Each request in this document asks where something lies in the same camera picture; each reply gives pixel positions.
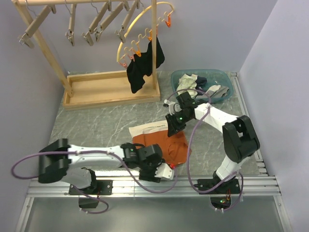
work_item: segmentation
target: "brown fabric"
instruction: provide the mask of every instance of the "brown fabric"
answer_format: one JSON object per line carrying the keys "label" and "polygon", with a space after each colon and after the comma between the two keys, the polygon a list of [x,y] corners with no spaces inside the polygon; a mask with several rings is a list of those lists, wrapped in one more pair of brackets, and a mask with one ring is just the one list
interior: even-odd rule
{"label": "brown fabric", "polygon": [[179,165],[187,160],[188,143],[183,131],[168,137],[168,131],[162,130],[140,134],[133,137],[132,140],[134,144],[144,144],[145,146],[158,144],[162,149],[163,158],[168,164]]}

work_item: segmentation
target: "white wall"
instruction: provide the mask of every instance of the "white wall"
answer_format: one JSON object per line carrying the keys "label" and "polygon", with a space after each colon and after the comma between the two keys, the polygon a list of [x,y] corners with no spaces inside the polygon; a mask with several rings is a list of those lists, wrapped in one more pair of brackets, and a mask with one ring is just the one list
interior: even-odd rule
{"label": "white wall", "polygon": [[307,0],[278,0],[239,79],[294,232],[309,227],[308,8]]}
{"label": "white wall", "polygon": [[[170,0],[175,6],[172,27],[159,26],[159,40],[166,61],[163,70],[210,68],[239,71],[266,22],[276,0]],[[98,9],[102,3],[94,3]],[[169,6],[158,6],[158,17]],[[136,10],[133,18],[141,12]],[[114,34],[119,30],[126,11],[104,31],[99,43],[90,47],[81,37],[86,32],[96,10],[90,4],[79,4],[76,9],[75,47],[64,36],[68,29],[69,12],[65,5],[57,6],[57,14],[50,14],[42,25],[42,31],[54,44],[68,71],[93,72],[116,71],[123,68],[116,61],[120,40]],[[151,25],[151,11],[135,25],[128,37],[135,40]],[[147,39],[141,45],[146,49]]]}
{"label": "white wall", "polygon": [[[45,147],[63,92],[41,51],[18,43],[25,30],[10,0],[0,3],[0,225],[12,232],[23,206],[29,181],[14,179],[10,167],[25,155]],[[37,160],[17,172],[37,174]]]}

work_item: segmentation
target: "laundry basket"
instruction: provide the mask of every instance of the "laundry basket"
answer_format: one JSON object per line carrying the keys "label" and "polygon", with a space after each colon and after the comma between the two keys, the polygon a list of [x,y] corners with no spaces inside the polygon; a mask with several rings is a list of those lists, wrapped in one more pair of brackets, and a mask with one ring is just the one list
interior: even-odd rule
{"label": "laundry basket", "polygon": [[226,86],[229,88],[229,91],[227,92],[227,95],[222,98],[211,98],[211,103],[216,103],[216,102],[222,102],[228,98],[230,98],[233,93],[233,85],[230,81],[230,78],[227,76],[227,74],[223,71],[216,70],[216,69],[187,69],[187,70],[177,70],[172,73],[171,75],[171,85],[173,92],[176,91],[179,83],[179,79],[184,75],[198,75],[200,77],[206,77],[207,78],[207,84],[203,86],[203,90],[206,92],[210,86],[213,85],[221,85],[221,86]]}

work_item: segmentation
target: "clothes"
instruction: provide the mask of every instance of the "clothes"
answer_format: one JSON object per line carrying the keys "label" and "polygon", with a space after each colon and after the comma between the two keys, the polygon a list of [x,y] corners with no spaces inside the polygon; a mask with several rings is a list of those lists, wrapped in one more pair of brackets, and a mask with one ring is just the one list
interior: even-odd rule
{"label": "clothes", "polygon": [[197,80],[195,81],[197,86],[195,87],[195,89],[197,90],[201,90],[203,92],[206,91],[206,89],[203,89],[203,87],[207,84],[207,79],[206,77],[200,77],[197,76]]}
{"label": "clothes", "polygon": [[139,70],[139,68],[136,66],[136,63],[132,60],[126,69],[126,75],[131,85],[132,93],[139,91],[145,84],[144,74]]}
{"label": "clothes", "polygon": [[129,131],[134,144],[144,144],[145,146],[158,144],[166,163],[179,165],[186,162],[188,143],[184,132],[181,131],[168,137],[166,120],[131,127]]}
{"label": "clothes", "polygon": [[[156,39],[156,67],[164,62],[165,57],[160,46],[158,38]],[[146,52],[142,52],[141,56],[134,54],[134,61],[132,60],[126,69],[126,75],[131,84],[132,93],[136,93],[145,84],[143,77],[150,76],[153,72],[153,51],[152,42],[148,44]]]}
{"label": "clothes", "polygon": [[222,98],[227,95],[227,92],[229,91],[229,88],[226,86],[221,86],[219,90],[217,90],[211,97],[213,98]]}
{"label": "clothes", "polygon": [[218,86],[210,86],[210,88],[206,91],[208,96],[212,96],[216,91],[218,91],[221,88],[221,85]]}
{"label": "clothes", "polygon": [[[184,89],[184,88],[195,88],[197,86],[196,83],[197,80],[197,75],[192,74],[191,76],[184,74],[180,79],[179,79],[179,85],[177,87],[177,90]],[[195,91],[188,91],[190,94],[191,98],[194,98],[197,95],[197,92]]]}

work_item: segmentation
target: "gray floor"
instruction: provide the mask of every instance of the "gray floor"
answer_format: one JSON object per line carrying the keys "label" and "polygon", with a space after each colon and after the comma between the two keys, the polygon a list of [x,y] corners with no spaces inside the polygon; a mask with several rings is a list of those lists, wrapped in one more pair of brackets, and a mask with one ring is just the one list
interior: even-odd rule
{"label": "gray floor", "polygon": [[[273,197],[244,197],[222,214],[209,197],[109,198],[104,214],[86,215],[76,198],[36,198],[27,232],[281,232]],[[103,210],[99,205],[95,211]]]}
{"label": "gray floor", "polygon": [[[131,142],[128,128],[165,119],[168,109],[163,107],[163,100],[172,93],[170,86],[171,72],[158,72],[161,101],[89,110],[66,111],[59,108],[50,142],[59,138],[68,138],[70,144],[89,147],[110,147]],[[215,107],[229,114],[240,116],[239,100],[234,95]],[[185,134],[189,139],[197,121],[187,124]],[[202,124],[196,131],[190,158],[192,175],[212,175],[224,159],[222,134],[213,127]],[[242,167],[245,175],[258,175],[254,156]],[[180,175],[186,175],[185,165],[179,167]]]}

